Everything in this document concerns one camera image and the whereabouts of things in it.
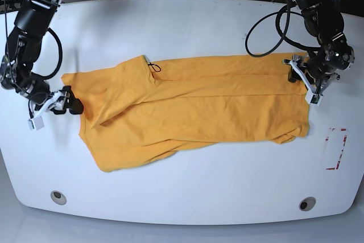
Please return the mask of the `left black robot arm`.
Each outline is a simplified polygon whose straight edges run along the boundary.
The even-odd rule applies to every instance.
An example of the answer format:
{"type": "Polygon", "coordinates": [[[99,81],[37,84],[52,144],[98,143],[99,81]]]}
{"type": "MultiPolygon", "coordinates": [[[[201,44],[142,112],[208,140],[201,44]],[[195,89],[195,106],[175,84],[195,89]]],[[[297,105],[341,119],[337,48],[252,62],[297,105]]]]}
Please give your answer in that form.
{"type": "Polygon", "coordinates": [[[286,36],[284,41],[308,53],[309,59],[300,69],[311,84],[322,87],[335,71],[347,69],[354,61],[353,48],[344,35],[344,19],[332,0],[288,0],[287,3],[299,7],[306,30],[320,46],[304,46],[286,36]]]}

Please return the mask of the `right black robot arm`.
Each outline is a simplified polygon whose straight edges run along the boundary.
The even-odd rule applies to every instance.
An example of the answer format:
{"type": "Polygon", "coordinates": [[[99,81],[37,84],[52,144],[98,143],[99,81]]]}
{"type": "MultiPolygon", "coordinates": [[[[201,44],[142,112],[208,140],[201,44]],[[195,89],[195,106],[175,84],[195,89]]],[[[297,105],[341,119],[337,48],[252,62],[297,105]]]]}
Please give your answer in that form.
{"type": "Polygon", "coordinates": [[[23,0],[15,18],[14,28],[6,35],[5,54],[1,62],[1,86],[15,90],[37,111],[51,111],[56,115],[70,112],[82,114],[84,106],[75,97],[70,86],[52,92],[48,80],[56,76],[63,61],[63,48],[59,37],[49,26],[62,0],[23,0]],[[56,68],[43,76],[32,71],[40,56],[42,40],[50,33],[58,47],[56,68]]]}

